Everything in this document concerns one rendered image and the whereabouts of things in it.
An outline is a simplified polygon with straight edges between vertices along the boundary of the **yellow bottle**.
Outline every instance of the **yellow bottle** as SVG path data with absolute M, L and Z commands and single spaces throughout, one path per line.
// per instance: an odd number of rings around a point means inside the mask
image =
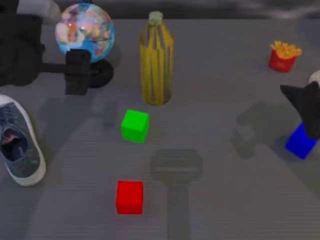
M 163 105 L 171 98 L 174 40 L 161 12 L 149 14 L 139 44 L 142 98 L 150 105 Z

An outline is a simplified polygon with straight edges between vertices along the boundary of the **gray tabletop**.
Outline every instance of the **gray tabletop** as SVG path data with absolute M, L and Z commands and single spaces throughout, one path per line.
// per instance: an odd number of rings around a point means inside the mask
M 279 85 L 304 86 L 320 68 L 320 23 L 167 20 L 173 95 L 161 107 L 141 97 L 145 23 L 115 21 L 114 79 L 86 96 L 65 96 L 63 76 L 49 73 L 0 89 L 28 111 L 48 163 L 45 179 L 27 188 L 1 163 L 0 239 L 318 240 L 320 149 L 306 160 L 284 149 L 300 118 Z M 291 73 L 268 69 L 274 40 L 302 48 Z M 43 43 L 47 61 L 63 60 L 52 26 Z M 150 114 L 144 144 L 121 138 L 127 109 Z M 155 176 L 155 163 L 176 169 L 177 159 L 198 177 Z M 116 214 L 118 180 L 144 182 L 143 215 Z

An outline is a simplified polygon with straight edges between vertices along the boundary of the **wall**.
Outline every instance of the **wall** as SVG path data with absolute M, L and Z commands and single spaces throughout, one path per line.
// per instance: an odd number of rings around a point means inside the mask
M 76 0 L 56 0 L 62 9 Z M 145 19 L 162 11 L 166 19 L 319 18 L 320 0 L 93 0 L 114 19 Z

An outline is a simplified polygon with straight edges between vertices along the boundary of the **blue cube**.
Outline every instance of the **blue cube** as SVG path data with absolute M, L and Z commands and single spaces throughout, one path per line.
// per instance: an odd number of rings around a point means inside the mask
M 305 159 L 316 143 L 316 139 L 310 139 L 307 137 L 305 127 L 301 123 L 290 136 L 285 148 L 299 158 Z

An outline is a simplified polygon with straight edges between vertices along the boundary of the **gray sneaker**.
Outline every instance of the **gray sneaker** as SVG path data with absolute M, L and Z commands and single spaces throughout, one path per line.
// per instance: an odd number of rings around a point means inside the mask
M 1 94 L 0 158 L 21 186 L 35 185 L 46 175 L 46 162 L 28 114 L 18 102 Z

